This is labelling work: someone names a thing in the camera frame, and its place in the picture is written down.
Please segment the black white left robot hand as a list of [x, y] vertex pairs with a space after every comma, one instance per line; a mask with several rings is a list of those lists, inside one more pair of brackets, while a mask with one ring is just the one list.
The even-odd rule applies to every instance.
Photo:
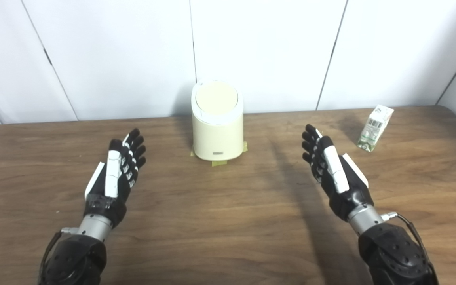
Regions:
[[144, 137], [137, 128], [123, 140], [110, 141], [106, 161], [98, 164], [85, 190], [84, 215], [101, 215], [112, 228], [121, 223], [131, 189], [146, 163], [143, 143]]

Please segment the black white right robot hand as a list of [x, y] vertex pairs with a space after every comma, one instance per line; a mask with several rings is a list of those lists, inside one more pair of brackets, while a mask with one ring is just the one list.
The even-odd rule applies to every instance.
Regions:
[[309, 165], [315, 180], [329, 198], [329, 207], [344, 222], [360, 206], [374, 206], [369, 186], [357, 165], [340, 155], [329, 136], [323, 136], [311, 124], [302, 132], [302, 158]]

